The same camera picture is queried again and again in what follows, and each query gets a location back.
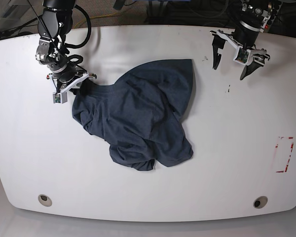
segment gray floor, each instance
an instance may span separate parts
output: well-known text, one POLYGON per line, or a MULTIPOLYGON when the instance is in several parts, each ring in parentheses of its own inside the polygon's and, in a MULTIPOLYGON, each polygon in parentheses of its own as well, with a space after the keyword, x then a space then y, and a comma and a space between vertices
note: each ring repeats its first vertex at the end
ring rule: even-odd
MULTIPOLYGON (((43 7, 41 5, 42 0, 34 6, 37 14, 41 14, 43 7)), ((117 12, 113 9, 115 0, 77 0, 77 4, 81 6, 90 17, 92 16, 101 16, 117 12)), ((132 0, 127 0, 127 4, 132 3, 132 0)), ((116 15, 111 17, 103 17, 91 20, 92 26, 118 26, 118 25, 141 25, 144 24, 146 19, 146 1, 138 1, 137 3, 131 6, 124 6, 123 9, 116 15)), ((28 22, 35 18, 35 15, 31 9, 29 9, 25 15, 21 18, 20 25, 28 22)), ((77 10, 73 12, 74 25, 80 20, 84 19, 82 13, 77 10)), ((27 27, 22 31, 30 31, 37 33, 37 27, 27 27)))

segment table surface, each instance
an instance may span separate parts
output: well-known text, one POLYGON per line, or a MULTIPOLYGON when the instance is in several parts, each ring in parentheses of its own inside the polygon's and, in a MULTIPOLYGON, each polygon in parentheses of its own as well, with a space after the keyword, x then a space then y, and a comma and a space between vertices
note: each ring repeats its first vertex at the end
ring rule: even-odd
POLYGON ((216 221, 100 221, 13 207, 0 182, 0 237, 296 237, 296 207, 262 216, 216 221))
MULTIPOLYGON (((72 119, 72 94, 63 105, 52 103, 49 70, 35 60, 39 36, 0 41, 0 179, 10 203, 50 214, 140 222, 294 208, 296 39, 260 34, 257 47, 266 48, 271 61, 240 81, 243 67, 232 61, 230 45, 212 70, 210 30, 215 29, 93 28, 88 45, 71 50, 84 57, 83 66, 98 75, 98 84, 113 84, 145 62, 193 59, 194 91, 183 127, 194 156, 171 168, 157 164, 150 172, 114 163, 109 145, 72 119), (287 172, 278 173, 289 156, 287 172), (52 199, 51 207, 38 202, 41 194, 52 199), (260 196, 268 203, 256 209, 260 196)), ((78 43, 85 34, 73 30, 68 42, 78 43)))

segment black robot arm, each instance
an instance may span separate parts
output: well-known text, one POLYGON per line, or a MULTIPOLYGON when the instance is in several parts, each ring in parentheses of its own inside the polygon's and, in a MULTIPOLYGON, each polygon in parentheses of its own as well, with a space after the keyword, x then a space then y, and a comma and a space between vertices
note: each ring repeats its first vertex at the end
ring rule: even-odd
POLYGON ((70 53, 68 48, 77 49, 88 43, 91 37, 91 21, 85 10, 76 5, 76 0, 44 0, 43 6, 43 14, 38 17, 40 39, 36 59, 39 63, 47 65, 52 72, 47 78, 55 85, 54 103, 65 103, 67 92, 75 93, 81 82, 90 77, 89 73, 79 66, 83 57, 67 54, 70 53), (79 45, 65 43, 66 34, 73 26, 74 8, 86 17, 88 26, 86 39, 79 45))
POLYGON ((231 34, 218 30, 212 32, 214 62, 213 69, 217 69, 225 42, 230 43, 235 49, 233 60, 244 65, 240 76, 243 80, 259 67, 265 65, 265 60, 270 59, 265 49, 257 49, 255 42, 259 32, 264 32, 272 24, 282 2, 278 0, 239 0, 240 5, 230 6, 227 9, 228 17, 236 25, 231 34))

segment cable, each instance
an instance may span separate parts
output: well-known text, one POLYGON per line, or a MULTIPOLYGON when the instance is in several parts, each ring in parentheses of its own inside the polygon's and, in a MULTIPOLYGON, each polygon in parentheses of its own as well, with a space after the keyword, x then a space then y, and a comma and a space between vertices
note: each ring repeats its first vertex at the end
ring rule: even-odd
POLYGON ((201 16, 201 17, 204 17, 204 18, 216 18, 216 17, 219 17, 219 16, 223 15, 224 12, 227 10, 228 6, 229 6, 229 0, 225 0, 225 7, 222 9, 222 11, 219 14, 217 14, 215 16, 203 16, 203 15, 197 13, 196 11, 194 11, 192 8, 189 7, 189 9, 190 9, 190 11, 194 12, 196 15, 201 16))
MULTIPOLYGON (((114 12, 114 13, 112 13, 112 14, 107 14, 107 15, 91 16, 90 19, 93 20, 93 19, 97 19, 97 18, 111 17, 111 16, 115 16, 115 15, 117 15, 117 14, 119 14, 119 13, 120 13, 120 14, 123 14, 123 13, 127 12, 129 9, 130 9, 130 8, 128 8, 128 9, 126 9, 125 11, 122 11, 122 12, 117 11, 117 12, 114 12)), ((77 24, 75 24, 74 29, 80 28, 85 22, 86 22, 85 19, 79 21, 77 24)))
MULTIPOLYGON (((102 18, 102 17, 110 17, 110 16, 114 16, 114 15, 116 15, 116 14, 118 14, 119 13, 119 11, 117 11, 117 12, 114 12, 114 13, 112 13, 112 14, 108 14, 108 15, 101 15, 101 16, 91 16, 90 17, 90 19, 91 20, 93 20, 93 19, 96 19, 96 18, 102 18)), ((83 19, 83 20, 81 20, 81 21, 79 21, 75 26, 74 26, 74 29, 76 29, 76 28, 78 28, 78 27, 80 27, 81 25, 83 25, 84 23, 86 22, 86 20, 85 19, 83 19)))
POLYGON ((4 30, 4 31, 0 31, 0 40, 4 40, 4 39, 7 39, 9 38, 11 35, 13 35, 15 32, 17 32, 18 30, 26 27, 28 24, 30 23, 33 23, 34 21, 36 21, 37 19, 34 18, 26 23, 24 23, 23 25, 21 26, 17 26, 17 27, 13 27, 13 28, 10 28, 8 30, 4 30))
POLYGON ((132 3, 130 3, 130 4, 124 4, 124 6, 131 6, 131 5, 133 5, 134 3, 136 3, 137 1, 133 1, 132 3))
POLYGON ((53 77, 51 77, 50 79, 53 81, 54 86, 55 86, 55 88, 56 88, 56 93, 57 93, 57 92, 58 92, 58 89, 57 89, 57 86, 56 86, 56 84, 55 84, 55 81, 54 81, 53 77))
POLYGON ((64 46, 66 48, 75 48, 75 49, 77 49, 77 48, 84 47, 88 43, 88 41, 90 40, 90 37, 91 37, 92 29, 91 29, 91 20, 90 20, 90 17, 88 15, 88 13, 86 13, 86 11, 82 7, 80 7, 78 5, 76 5, 75 8, 77 10, 79 10, 80 12, 82 12, 82 14, 85 16, 85 19, 86 19, 87 25, 88 25, 88 33, 87 33, 87 36, 86 36, 85 40, 81 44, 74 45, 74 44, 65 43, 64 46))
POLYGON ((21 31, 23 28, 25 28, 25 27, 30 27, 30 26, 37 26, 37 24, 36 24, 36 25, 29 25, 29 26, 24 26, 24 27, 22 27, 22 28, 19 30, 17 36, 20 34, 20 31, 21 31))
MULTIPOLYGON (((32 4, 30 3, 30 0, 27 0, 27 2, 29 3, 29 5, 30 5, 32 11, 34 12, 36 18, 38 19, 38 21, 41 23, 41 25, 42 25, 42 26, 44 27, 44 29, 46 30, 47 35, 48 35, 50 41, 52 42, 52 44, 54 45, 54 47, 55 47, 55 48, 58 48, 58 47, 56 46, 55 42, 53 41, 53 38, 52 38, 52 36, 51 36, 51 34, 50 34, 48 28, 46 27, 43 18, 41 18, 41 19, 39 18, 39 16, 37 15, 36 11, 34 10, 32 4)), ((87 72, 87 70, 85 70, 82 66, 79 66, 78 64, 76 64, 76 63, 70 61, 70 60, 69 60, 65 55, 63 55, 60 51, 59 51, 59 54, 60 54, 60 55, 61 55, 61 56, 62 56, 62 57, 68 62, 68 63, 72 63, 74 66, 77 66, 77 67, 79 67, 80 69, 82 69, 84 72, 87 72)))

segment yellow cable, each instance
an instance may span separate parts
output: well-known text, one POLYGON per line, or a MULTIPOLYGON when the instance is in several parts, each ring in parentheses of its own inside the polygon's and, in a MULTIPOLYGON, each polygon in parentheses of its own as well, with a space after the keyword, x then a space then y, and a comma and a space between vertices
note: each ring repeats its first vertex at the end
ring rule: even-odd
MULTIPOLYGON (((110 17, 110 16, 114 16, 114 15, 116 15, 116 14, 118 14, 118 13, 119 13, 119 11, 114 12, 114 13, 112 13, 112 14, 108 14, 108 15, 91 16, 91 17, 90 17, 90 20, 93 20, 93 19, 96 19, 96 18, 102 18, 102 17, 110 17)), ((77 27, 80 27, 81 25, 83 25, 83 24, 86 23, 86 22, 87 22, 86 19, 83 19, 83 20, 79 21, 79 22, 74 26, 74 29, 76 29, 77 27)))
MULTIPOLYGON (((114 13, 112 13, 112 14, 108 14, 108 15, 91 16, 91 17, 90 17, 90 20, 93 20, 93 19, 96 19, 96 18, 102 18, 102 17, 110 17, 110 16, 114 16, 114 15, 116 15, 116 14, 118 14, 118 13, 121 13, 121 14, 122 14, 122 13, 127 12, 127 11, 128 11, 129 9, 131 9, 133 6, 134 6, 134 4, 130 5, 130 7, 127 8, 126 10, 124 10, 124 11, 117 11, 117 12, 114 12, 114 13)), ((86 19, 83 19, 83 20, 79 21, 79 22, 74 26, 74 29, 81 27, 81 26, 82 26, 84 23, 86 23, 86 22, 87 22, 86 19)))

